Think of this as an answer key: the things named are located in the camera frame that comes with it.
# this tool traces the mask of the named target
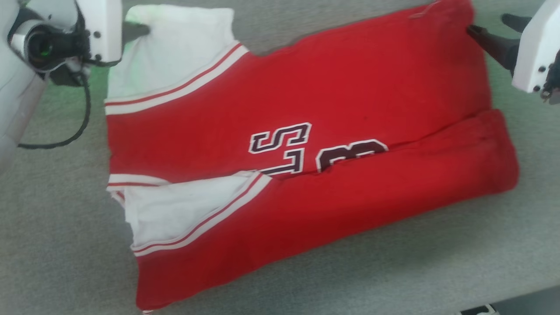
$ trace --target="black cable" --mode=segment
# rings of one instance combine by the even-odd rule
[[[37,150],[37,149],[50,150],[50,149],[55,149],[57,147],[67,146],[70,143],[73,143],[78,138],[80,138],[80,136],[82,136],[84,130],[86,130],[87,125],[90,122],[91,93],[90,93],[90,87],[89,87],[88,82],[87,82],[87,77],[86,77],[85,74],[83,74],[83,73],[80,74],[80,80],[82,81],[83,89],[86,92],[86,115],[83,118],[82,127],[80,127],[80,130],[78,130],[78,132],[76,132],[76,134],[73,135],[71,138],[69,138],[65,141],[59,142],[59,143],[52,143],[52,144],[49,144],[49,145],[28,145],[28,144],[20,143],[18,145],[18,147],[20,147],[22,149],[27,149],[27,150]]]

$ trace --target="red fabric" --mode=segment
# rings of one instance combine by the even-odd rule
[[[138,257],[138,306],[161,308],[339,238],[511,189],[517,176],[503,116],[493,110],[319,175],[273,180],[192,244]]]
[[[251,135],[309,122],[304,173],[314,173],[321,149],[376,139],[391,150],[489,109],[483,52],[465,33],[469,2],[409,19],[418,10],[246,54],[184,98],[109,115],[111,172],[177,183],[283,165],[302,146],[248,154]]]
[[[341,237],[515,186],[514,148],[491,110],[483,52],[466,34],[468,0],[309,36],[244,55],[184,98],[109,115],[113,174],[172,183],[289,163],[255,199],[188,246],[138,257],[137,304],[158,309]],[[309,141],[251,154],[251,137],[312,125]],[[317,173],[324,148],[378,140],[381,154]]]

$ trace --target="white fabric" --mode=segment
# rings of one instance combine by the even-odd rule
[[[160,187],[126,187],[125,217],[134,235],[133,249],[183,235],[230,202],[255,174],[241,172]]]
[[[249,51],[246,47],[242,46],[238,41],[234,41],[213,61],[192,72],[179,83],[132,97],[106,99],[105,114],[122,115],[136,113],[182,98],[224,73],[247,52]],[[116,102],[126,102],[126,104],[118,105]]]
[[[157,251],[169,251],[189,245],[218,223],[226,220],[234,212],[250,209],[247,203],[260,194],[271,180],[272,178],[269,176],[253,172],[251,178],[227,202],[198,220],[188,222],[190,225],[185,227],[185,232],[180,236],[164,242],[146,243],[140,247],[131,246],[134,255],[137,257],[144,256]]]
[[[134,175],[134,174],[111,174],[109,176],[109,184],[148,184],[153,186],[169,185],[170,182],[165,179],[146,176],[146,175]]]
[[[111,194],[111,197],[116,200],[120,206],[124,209],[124,198],[121,197],[117,191],[109,191],[109,193]]]
[[[146,24],[151,33],[127,44],[111,68],[108,99],[171,86],[212,62],[234,42],[233,18],[229,8],[132,7],[125,20]]]

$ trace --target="gray carpet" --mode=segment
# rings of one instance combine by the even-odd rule
[[[158,0],[125,1],[128,8]],[[425,0],[212,0],[162,3],[236,10],[234,32],[264,53],[329,27]],[[477,0],[478,22],[541,0]],[[522,168],[517,189],[440,209],[265,267],[161,314],[449,314],[560,284],[560,107],[511,87],[488,61],[494,103]],[[106,71],[91,79],[90,127],[72,145],[19,151],[0,177],[0,314],[137,314],[132,235],[104,192]],[[50,87],[25,136],[52,142],[83,117],[83,91]]]

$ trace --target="folded shirt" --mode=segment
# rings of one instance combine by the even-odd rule
[[[308,36],[267,56],[233,11],[137,6],[152,32],[109,75],[108,190],[147,312],[268,263],[515,186],[468,0]]]

